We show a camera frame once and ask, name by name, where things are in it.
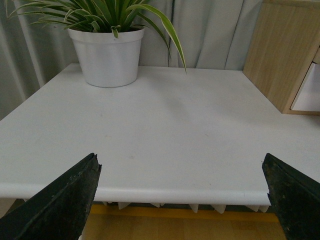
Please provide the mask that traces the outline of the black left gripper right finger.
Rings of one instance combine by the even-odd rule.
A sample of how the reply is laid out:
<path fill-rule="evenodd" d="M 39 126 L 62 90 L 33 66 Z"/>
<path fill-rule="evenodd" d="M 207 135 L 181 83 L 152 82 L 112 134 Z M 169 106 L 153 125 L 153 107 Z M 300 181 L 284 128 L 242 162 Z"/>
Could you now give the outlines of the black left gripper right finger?
<path fill-rule="evenodd" d="M 320 183 L 267 153 L 262 163 L 271 206 L 288 240 L 320 238 Z"/>

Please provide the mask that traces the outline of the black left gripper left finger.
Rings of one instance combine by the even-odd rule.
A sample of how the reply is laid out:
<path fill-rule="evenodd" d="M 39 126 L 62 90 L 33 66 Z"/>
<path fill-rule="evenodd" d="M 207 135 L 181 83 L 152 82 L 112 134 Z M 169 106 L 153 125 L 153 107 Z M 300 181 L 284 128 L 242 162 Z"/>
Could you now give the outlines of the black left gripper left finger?
<path fill-rule="evenodd" d="M 77 240 L 86 225 L 101 174 L 90 153 L 0 219 L 2 240 Z"/>

